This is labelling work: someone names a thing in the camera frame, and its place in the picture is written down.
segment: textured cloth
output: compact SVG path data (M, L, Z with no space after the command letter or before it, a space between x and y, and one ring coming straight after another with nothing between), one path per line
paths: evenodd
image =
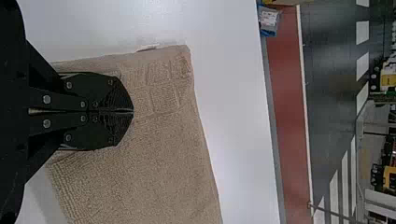
M119 77L135 110L117 147L57 152L47 163L69 223L222 223L186 46L53 66Z

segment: floor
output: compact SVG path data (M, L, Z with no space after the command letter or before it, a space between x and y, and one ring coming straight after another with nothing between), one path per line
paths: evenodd
M392 6L390 0L327 0L277 8L277 37L266 44L284 198L279 209L287 223L347 223L310 213L308 202L356 218L356 120L375 60L390 53Z
M390 53L384 24L391 32L392 5L388 0L301 5L313 203L346 217L356 216L356 118L375 60ZM314 223L343 220L316 211Z

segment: white tabletop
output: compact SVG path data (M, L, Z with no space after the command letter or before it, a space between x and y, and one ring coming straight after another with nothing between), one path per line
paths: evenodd
M255 1L19 2L28 39L52 62L187 44L224 223L279 222ZM66 223L56 206L41 170L19 223Z

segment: bolt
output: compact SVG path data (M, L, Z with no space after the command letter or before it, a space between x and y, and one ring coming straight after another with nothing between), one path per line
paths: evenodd
M66 140L66 142L70 142L72 140L72 135L70 133L68 133L66 135L66 137L64 138L64 140Z
M24 144L17 145L17 148L16 148L17 151L23 151L24 149L25 149L25 145Z
M71 82L66 82L66 88L71 90L73 88L73 84Z
M44 128L48 129L50 127L50 120L49 119L44 119L43 126L44 126Z
M48 96L48 95L43 96L43 103L45 105L49 105L50 104L50 96Z

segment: metal screw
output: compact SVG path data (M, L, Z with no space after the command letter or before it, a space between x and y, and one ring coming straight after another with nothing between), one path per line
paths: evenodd
M66 135L66 137L64 138L64 140L66 140L66 142L70 142L72 140L72 135L70 133L68 133Z
M48 96L48 95L43 96L43 103L45 105L49 105L50 104L50 96Z
M66 82L66 88L71 90L73 88L73 84L71 82Z
M50 127L50 120L49 119L44 119L43 126L44 126L44 128L48 129Z

